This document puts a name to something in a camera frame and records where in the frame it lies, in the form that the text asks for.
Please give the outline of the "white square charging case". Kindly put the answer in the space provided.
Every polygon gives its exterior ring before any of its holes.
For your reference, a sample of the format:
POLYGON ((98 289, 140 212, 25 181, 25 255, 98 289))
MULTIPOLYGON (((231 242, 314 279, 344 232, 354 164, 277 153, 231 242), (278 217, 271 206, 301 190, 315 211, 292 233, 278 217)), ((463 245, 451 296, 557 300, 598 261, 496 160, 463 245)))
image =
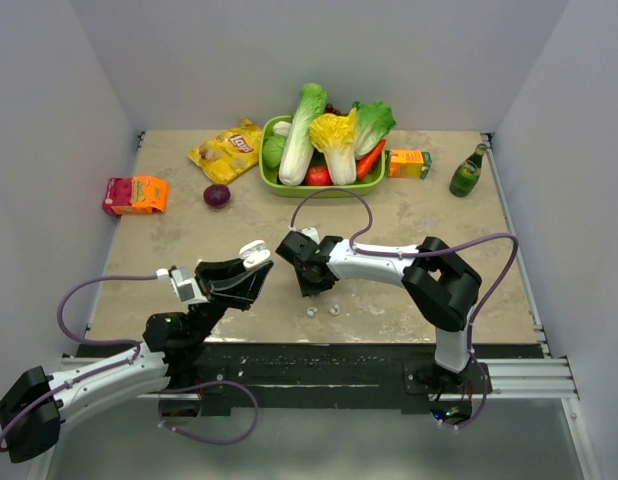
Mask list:
POLYGON ((255 240, 244 245, 239 251, 239 258, 246 270, 256 268, 271 256, 271 252, 264 240, 255 240))

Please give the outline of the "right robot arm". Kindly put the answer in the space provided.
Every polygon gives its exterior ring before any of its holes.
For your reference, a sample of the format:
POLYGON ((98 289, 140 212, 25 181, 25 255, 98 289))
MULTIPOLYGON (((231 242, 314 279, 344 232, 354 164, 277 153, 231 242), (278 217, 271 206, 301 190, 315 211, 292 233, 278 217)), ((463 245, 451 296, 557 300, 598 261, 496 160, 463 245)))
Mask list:
POLYGON ((478 303, 480 275, 437 237, 419 245, 358 244, 340 236, 320 239, 313 228, 292 230, 276 253, 295 271, 304 297, 339 280, 367 280, 404 289, 435 327, 434 379, 448 393, 470 380, 469 321, 478 303))

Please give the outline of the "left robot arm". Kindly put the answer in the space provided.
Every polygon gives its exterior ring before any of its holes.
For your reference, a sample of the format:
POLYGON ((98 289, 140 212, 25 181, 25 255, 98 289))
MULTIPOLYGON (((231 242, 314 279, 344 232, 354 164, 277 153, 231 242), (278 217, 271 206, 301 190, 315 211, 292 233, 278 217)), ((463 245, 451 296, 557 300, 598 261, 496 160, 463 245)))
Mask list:
POLYGON ((167 282, 187 309, 153 314, 140 341, 112 341, 120 353, 84 367, 24 372, 0 400, 0 453, 14 463, 53 447, 61 430, 148 393, 195 389, 204 342, 226 311, 246 311, 258 298, 274 263, 236 258, 201 262, 192 275, 171 267, 148 275, 167 282))

